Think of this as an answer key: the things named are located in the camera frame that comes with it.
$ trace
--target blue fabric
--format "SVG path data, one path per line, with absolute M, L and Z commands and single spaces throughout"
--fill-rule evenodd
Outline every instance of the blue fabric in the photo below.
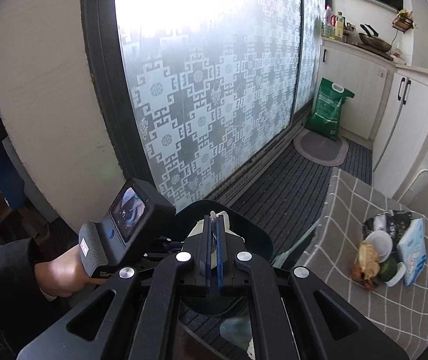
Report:
M 26 200 L 24 180 L 19 176 L 2 144 L 0 144 L 0 190 L 13 210 L 22 207 Z

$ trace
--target wire basket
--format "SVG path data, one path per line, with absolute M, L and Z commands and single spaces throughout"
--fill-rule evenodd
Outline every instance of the wire basket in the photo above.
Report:
M 414 27 L 414 21 L 409 19 L 405 15 L 397 15 L 396 18 L 392 21 L 392 27 L 396 30 L 406 32 Z

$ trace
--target green bag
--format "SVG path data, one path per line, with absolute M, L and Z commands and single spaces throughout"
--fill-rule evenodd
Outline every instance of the green bag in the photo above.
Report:
M 340 108 L 346 97 L 354 97 L 354 94 L 339 84 L 322 79 L 316 108 L 307 120 L 306 128 L 335 140 L 339 133 Z

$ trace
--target frying pan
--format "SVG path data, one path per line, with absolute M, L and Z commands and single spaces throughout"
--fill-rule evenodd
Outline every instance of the frying pan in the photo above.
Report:
M 372 30 L 374 35 L 371 35 L 366 26 L 361 24 L 362 29 L 366 32 L 365 34 L 359 33 L 362 43 L 366 44 L 367 46 L 374 47 L 374 49 L 387 53 L 391 49 L 391 45 L 385 40 L 380 39 L 377 31 L 374 30 L 371 26 L 369 26 L 368 24 L 367 26 Z

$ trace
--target checkered tablecloth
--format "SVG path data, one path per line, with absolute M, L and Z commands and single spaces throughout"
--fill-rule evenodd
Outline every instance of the checkered tablecloth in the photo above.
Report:
M 333 168 L 316 235 L 297 265 L 312 270 L 415 359 L 428 345 L 428 219 L 412 213 L 424 219 L 427 250 L 427 264 L 413 285 L 381 284 L 373 292 L 350 280 L 362 223 L 386 210 L 407 208 Z

